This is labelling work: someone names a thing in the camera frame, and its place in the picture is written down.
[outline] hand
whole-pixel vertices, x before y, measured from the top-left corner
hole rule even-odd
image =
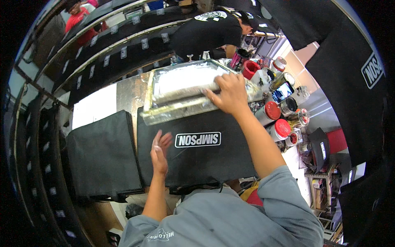
[[[154,168],[154,174],[165,175],[167,174],[167,149],[171,145],[172,135],[168,132],[162,136],[162,130],[159,130],[156,134],[151,147],[151,160]]]
[[[244,76],[241,74],[223,74],[215,77],[215,82],[220,86],[221,93],[216,95],[210,89],[203,90],[218,108],[233,116],[248,109],[247,92]]]

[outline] gray long-sleeve shirt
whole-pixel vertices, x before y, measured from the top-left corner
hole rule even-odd
[[[287,166],[260,181],[258,196],[263,207],[229,188],[195,190],[161,222],[145,215],[129,219],[119,246],[322,247],[323,226]]]

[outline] hanging black shirt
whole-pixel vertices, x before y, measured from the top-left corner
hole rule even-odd
[[[198,60],[204,51],[223,45],[241,44],[242,30],[238,20],[224,11],[214,11],[195,16],[187,21],[174,34],[170,47],[176,54],[188,61]]]

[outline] man in black shirt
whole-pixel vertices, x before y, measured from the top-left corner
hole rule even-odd
[[[240,46],[241,36],[258,28],[256,19],[247,14],[243,11],[235,14],[213,11],[198,15],[175,32],[170,47],[179,58],[188,61],[187,55],[193,54],[192,60],[199,60],[204,51],[226,45],[226,57],[232,58]]]

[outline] screen printing frame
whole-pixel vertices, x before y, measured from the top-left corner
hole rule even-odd
[[[212,62],[216,64],[218,67],[221,67],[225,69],[228,72],[235,73],[237,74],[236,71],[224,66],[223,64],[219,63],[216,60],[213,59],[207,59],[207,60],[199,60],[199,61],[194,61],[194,62],[186,62],[183,63],[185,66],[189,66],[192,64],[199,64],[203,62]],[[208,111],[214,111],[218,109],[206,96],[203,94],[193,96],[189,99],[184,99],[184,100],[179,100],[174,103],[170,103],[165,106],[160,106],[160,107],[153,107],[154,104],[154,99],[153,99],[153,94],[154,94],[154,76],[155,72],[157,70],[163,70],[168,68],[163,67],[163,68],[158,68],[151,70],[149,80],[148,80],[148,85],[147,85],[147,92],[145,96],[145,102],[144,102],[144,108],[143,112],[140,113],[142,118],[144,119],[144,123],[146,125],[154,125],[158,123],[163,123],[167,122],[170,120],[174,119],[179,119],[187,116],[192,116]],[[250,80],[245,79],[246,83],[246,91],[247,91],[247,97],[248,97],[248,102],[254,102],[254,101],[259,101],[263,99],[263,92],[260,87],[252,83]]]

